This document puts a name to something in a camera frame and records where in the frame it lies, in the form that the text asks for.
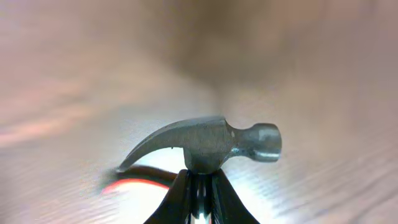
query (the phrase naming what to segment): wooden table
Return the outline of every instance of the wooden table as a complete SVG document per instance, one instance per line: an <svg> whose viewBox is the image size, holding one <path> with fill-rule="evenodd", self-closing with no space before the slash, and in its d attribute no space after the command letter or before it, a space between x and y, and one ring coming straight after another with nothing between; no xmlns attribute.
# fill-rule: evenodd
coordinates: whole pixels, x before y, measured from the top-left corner
<svg viewBox="0 0 398 224"><path fill-rule="evenodd" d="M223 167L261 223L396 223L396 1L0 4L0 223L145 220L164 192L125 205L101 175L216 113L281 130L278 163ZM141 163L183 168L179 150Z"/></svg>

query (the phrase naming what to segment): metal hammer head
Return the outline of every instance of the metal hammer head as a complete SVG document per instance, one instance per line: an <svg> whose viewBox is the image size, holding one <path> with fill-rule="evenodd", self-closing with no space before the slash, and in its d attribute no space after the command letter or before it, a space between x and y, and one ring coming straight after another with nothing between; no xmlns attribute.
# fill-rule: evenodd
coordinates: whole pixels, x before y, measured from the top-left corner
<svg viewBox="0 0 398 224"><path fill-rule="evenodd" d="M124 172L144 155L167 147L183 148L185 165L194 173L210 174L234 156L259 162L276 162L282 149L274 124L255 124L248 129L231 127L222 116L178 121L141 141L119 166Z"/></svg>

